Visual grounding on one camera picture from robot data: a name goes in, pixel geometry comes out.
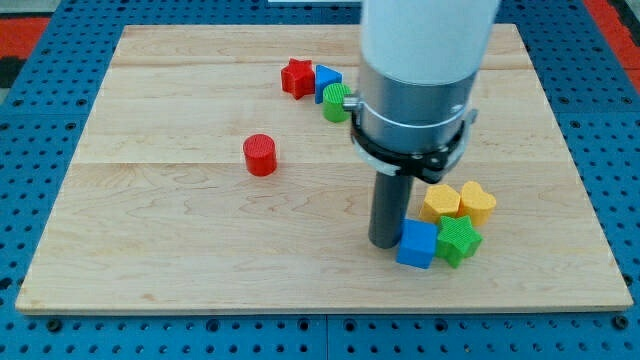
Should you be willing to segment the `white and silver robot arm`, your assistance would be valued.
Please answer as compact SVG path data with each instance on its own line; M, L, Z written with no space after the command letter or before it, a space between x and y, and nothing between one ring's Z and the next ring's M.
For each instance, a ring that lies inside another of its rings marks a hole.
M352 114L357 153L379 173L439 182L464 154L470 94L500 0L366 0Z

